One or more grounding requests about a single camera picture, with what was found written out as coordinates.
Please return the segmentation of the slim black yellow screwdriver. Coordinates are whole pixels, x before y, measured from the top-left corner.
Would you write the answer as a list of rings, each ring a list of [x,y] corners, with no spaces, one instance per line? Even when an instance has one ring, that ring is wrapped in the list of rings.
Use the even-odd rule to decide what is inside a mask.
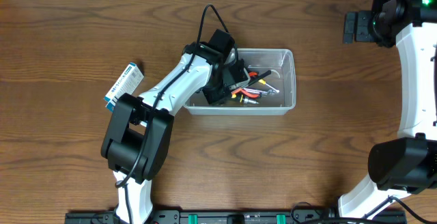
[[[278,89],[273,87],[271,84],[267,83],[264,79],[260,79],[258,82],[261,83],[262,85],[265,85],[265,86],[269,87],[270,88],[270,92],[274,92],[276,94],[278,94],[280,92]]]

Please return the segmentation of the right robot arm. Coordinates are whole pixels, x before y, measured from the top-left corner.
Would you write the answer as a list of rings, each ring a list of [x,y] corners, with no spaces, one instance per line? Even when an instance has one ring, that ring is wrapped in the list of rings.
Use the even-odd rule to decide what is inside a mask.
[[[395,47],[401,64],[397,138],[372,147],[367,175],[328,218],[373,223],[393,202],[436,188],[436,0],[373,0],[346,14],[343,41]]]

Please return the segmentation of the small black orange hammer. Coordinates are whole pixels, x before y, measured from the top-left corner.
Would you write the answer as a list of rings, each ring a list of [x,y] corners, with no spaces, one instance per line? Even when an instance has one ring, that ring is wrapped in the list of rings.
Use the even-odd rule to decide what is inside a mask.
[[[232,92],[239,92],[241,89],[244,89],[245,87],[248,87],[250,85],[255,84],[256,82],[259,82],[260,80],[263,80],[265,77],[272,74],[271,70],[267,70],[266,72],[262,74],[256,74],[255,76],[251,76],[249,73],[249,79],[248,81],[243,81],[242,83],[238,83],[235,85],[230,86],[230,90]]]

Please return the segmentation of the white blue cardboard box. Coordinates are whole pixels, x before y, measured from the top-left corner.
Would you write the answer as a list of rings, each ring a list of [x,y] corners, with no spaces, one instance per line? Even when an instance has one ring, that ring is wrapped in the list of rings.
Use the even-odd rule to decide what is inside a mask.
[[[118,80],[113,84],[104,100],[107,102],[106,108],[113,112],[116,102],[123,94],[132,94],[144,78],[137,64],[130,62],[121,73]]]

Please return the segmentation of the red handled pliers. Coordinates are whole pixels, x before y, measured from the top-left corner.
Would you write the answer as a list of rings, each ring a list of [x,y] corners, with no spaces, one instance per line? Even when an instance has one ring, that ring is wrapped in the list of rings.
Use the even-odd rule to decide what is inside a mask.
[[[249,76],[250,76],[251,78],[255,78],[255,77],[258,76],[258,72],[249,72]],[[261,96],[262,96],[262,95],[261,95],[260,93],[258,93],[258,92],[249,92],[249,91],[245,90],[245,88],[243,88],[243,87],[240,87],[240,88],[238,88],[238,89],[232,91],[232,93],[231,93],[231,97],[232,97],[232,98],[236,98],[236,97],[237,97],[237,94],[242,94],[242,95],[244,95],[244,96],[246,96],[246,97],[248,97],[248,98],[252,98],[252,99],[261,98]]]

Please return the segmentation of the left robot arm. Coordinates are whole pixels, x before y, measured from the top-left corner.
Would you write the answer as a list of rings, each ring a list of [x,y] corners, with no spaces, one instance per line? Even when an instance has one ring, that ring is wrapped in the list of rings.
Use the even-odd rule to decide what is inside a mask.
[[[208,42],[185,46],[179,64],[155,87],[118,98],[101,147],[118,189],[115,223],[149,220],[152,179],[167,157],[176,113],[196,92],[208,104],[231,97],[244,74],[243,64],[227,63],[236,51],[231,34],[217,29]]]

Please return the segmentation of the stubby yellow black screwdriver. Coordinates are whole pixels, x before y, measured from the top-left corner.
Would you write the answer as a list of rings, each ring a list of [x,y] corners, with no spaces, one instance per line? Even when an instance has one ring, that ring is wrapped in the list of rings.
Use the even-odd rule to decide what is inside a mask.
[[[231,100],[239,102],[241,104],[259,104],[259,102],[256,101],[256,99],[249,98],[244,94],[233,94]]]

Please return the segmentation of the silver wrench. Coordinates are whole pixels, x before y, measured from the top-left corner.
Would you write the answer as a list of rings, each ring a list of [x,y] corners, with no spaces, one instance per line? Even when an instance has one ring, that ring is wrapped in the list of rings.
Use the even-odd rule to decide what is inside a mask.
[[[253,94],[255,98],[259,98],[263,95],[275,95],[277,92],[273,89],[269,90],[262,90],[262,89],[251,89],[251,88],[244,88],[244,91],[247,93]]]

